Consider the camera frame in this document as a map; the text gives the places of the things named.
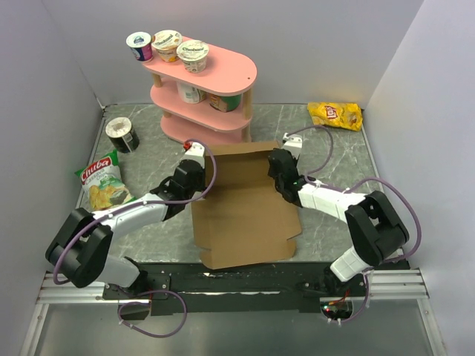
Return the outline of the brown cardboard box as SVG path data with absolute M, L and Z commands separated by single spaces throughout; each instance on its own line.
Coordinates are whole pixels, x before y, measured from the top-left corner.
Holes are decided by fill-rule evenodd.
M 302 232 L 298 208 L 268 175 L 276 141 L 213 145 L 206 155 L 212 188 L 191 204 L 194 243 L 210 269 L 288 260 Z

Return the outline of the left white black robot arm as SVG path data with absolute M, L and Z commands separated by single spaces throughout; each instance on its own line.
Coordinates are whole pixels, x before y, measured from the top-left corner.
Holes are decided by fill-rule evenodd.
M 142 296 L 149 287 L 147 271 L 129 257 L 113 256 L 113 240 L 170 220 L 204 190 L 205 160 L 182 159 L 171 176 L 137 200 L 104 211 L 75 209 L 45 253 L 53 265 L 54 283 L 84 288 L 104 282 L 118 286 L 131 298 Z

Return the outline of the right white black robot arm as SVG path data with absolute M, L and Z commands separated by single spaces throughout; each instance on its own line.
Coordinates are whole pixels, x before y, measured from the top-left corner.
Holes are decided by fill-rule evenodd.
M 275 190 L 285 201 L 347 224 L 352 246 L 319 278 L 318 287 L 326 293 L 343 294 L 356 275 L 380 266 L 409 240 L 404 223 L 383 192 L 344 193 L 320 182 L 308 183 L 298 173 L 296 159 L 281 148 L 273 149 L 268 161 L 268 176 L 274 179 Z

